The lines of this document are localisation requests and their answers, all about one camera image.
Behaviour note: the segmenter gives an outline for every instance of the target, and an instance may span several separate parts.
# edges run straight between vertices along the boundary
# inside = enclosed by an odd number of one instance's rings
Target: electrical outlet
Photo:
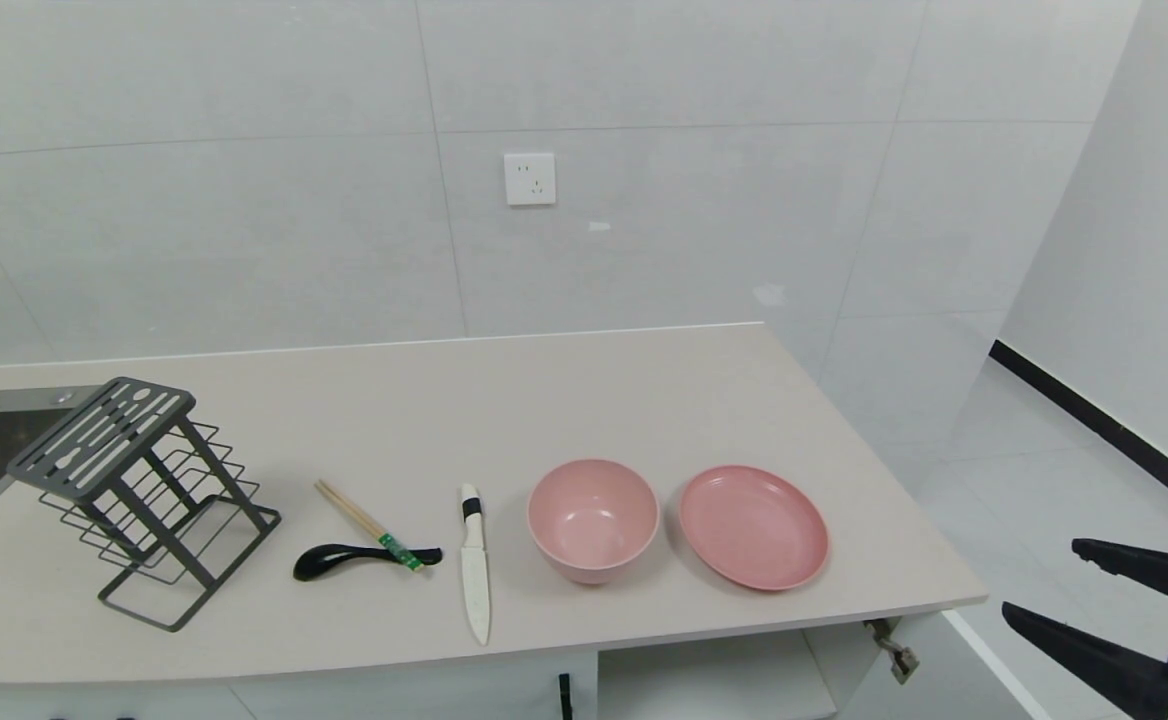
[[[552,152],[505,155],[505,192],[508,205],[555,205],[556,165]]]

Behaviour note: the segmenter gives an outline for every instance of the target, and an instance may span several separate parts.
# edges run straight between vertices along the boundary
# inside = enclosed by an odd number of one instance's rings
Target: black baseboard
[[[1101,438],[1105,438],[1105,442],[1118,448],[1122,455],[1129,457],[1168,489],[1168,457],[1155,446],[1148,445],[1143,438],[1125,428],[1119,421],[1113,420],[1113,416],[1091,404],[1087,399],[1072,392],[1058,379],[1051,378],[1050,373],[1038,368],[1037,365],[1033,364],[1033,360],[1020,355],[1004,342],[994,341],[992,349],[988,351],[988,356],[1018,375],[1022,381],[1031,385],[1033,388],[1045,395],[1047,400],[1094,430]]]

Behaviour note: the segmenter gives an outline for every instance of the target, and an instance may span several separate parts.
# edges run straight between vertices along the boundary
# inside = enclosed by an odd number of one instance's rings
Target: metal dish rack
[[[194,423],[196,401],[182,389],[114,378],[7,466],[13,478],[43,489],[40,501],[121,568],[99,601],[131,618],[175,632],[259,547],[277,510],[255,505],[259,484],[242,479],[220,429]],[[128,580],[150,591],[169,588],[161,615],[121,603]],[[140,601],[150,598],[142,597]]]

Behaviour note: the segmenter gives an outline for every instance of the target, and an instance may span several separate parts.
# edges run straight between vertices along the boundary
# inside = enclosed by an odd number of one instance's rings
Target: white countertop
[[[404,342],[0,368],[0,389],[132,375],[194,393],[223,428],[272,536],[192,623],[166,634],[95,594],[96,559],[34,489],[0,496],[0,683],[220,679],[551,648],[627,648],[878,618],[985,597],[980,580],[763,325]],[[526,496],[561,462],[607,457],[665,505],[630,573],[588,588],[538,555]],[[676,498],[700,470],[748,464],[802,489],[830,561],[794,591],[718,577],[680,536]],[[412,547],[411,575],[361,565],[291,579],[300,552],[373,544],[313,489],[325,478]],[[470,635],[457,548],[460,483],[487,510],[491,644]]]

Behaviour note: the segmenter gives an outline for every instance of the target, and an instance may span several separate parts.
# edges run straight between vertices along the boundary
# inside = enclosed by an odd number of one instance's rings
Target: cabinet door
[[[863,681],[839,704],[839,720],[1050,720],[955,611],[904,618],[891,637],[912,648],[922,664],[899,685],[887,653],[877,653]]]
[[[0,720],[251,720],[224,685],[54,685],[0,688]]]
[[[325,673],[232,684],[255,720],[558,720],[570,674],[575,720],[597,719],[597,653]]]

